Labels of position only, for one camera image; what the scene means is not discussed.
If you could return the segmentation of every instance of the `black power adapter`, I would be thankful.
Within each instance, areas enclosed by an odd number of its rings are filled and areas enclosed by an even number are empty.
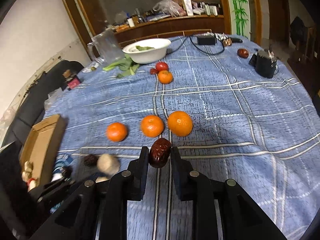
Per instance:
[[[198,45],[216,45],[217,38],[216,36],[197,36]]]

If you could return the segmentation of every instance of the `bottle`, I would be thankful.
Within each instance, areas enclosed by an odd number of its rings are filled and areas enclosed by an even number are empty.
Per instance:
[[[128,18],[128,24],[131,28],[134,27],[134,22],[133,22],[132,18]]]
[[[63,73],[65,80],[65,84],[68,90],[75,88],[77,85],[81,84],[80,79],[78,78],[76,73],[72,73],[70,69],[66,70]]]
[[[146,22],[146,19],[145,19],[142,15],[140,15],[139,9],[138,9],[138,8],[135,8],[135,11],[136,11],[136,14],[137,14],[137,17],[138,17],[138,22],[139,22],[139,23],[144,23],[144,22]]]

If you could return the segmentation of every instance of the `white bottle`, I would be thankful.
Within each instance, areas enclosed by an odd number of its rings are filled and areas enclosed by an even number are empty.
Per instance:
[[[133,22],[132,18],[128,18],[128,23],[131,28],[134,27],[134,22]]]

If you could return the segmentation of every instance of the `small box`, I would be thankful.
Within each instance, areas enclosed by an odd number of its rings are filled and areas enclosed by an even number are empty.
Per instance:
[[[217,38],[216,36],[197,36],[198,45],[216,45]]]
[[[209,5],[210,14],[218,16],[218,9],[215,5]]]
[[[24,171],[24,163],[33,164],[32,177],[37,185],[51,181],[52,170],[66,128],[64,119],[55,114],[35,124],[27,137],[20,154],[20,165]]]

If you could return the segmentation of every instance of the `cardboard box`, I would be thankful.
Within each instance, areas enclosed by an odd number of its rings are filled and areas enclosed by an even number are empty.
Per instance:
[[[20,165],[23,171],[26,161],[33,164],[32,177],[37,179],[38,186],[51,181],[65,128],[66,123],[58,114],[42,120],[31,128],[20,154]]]

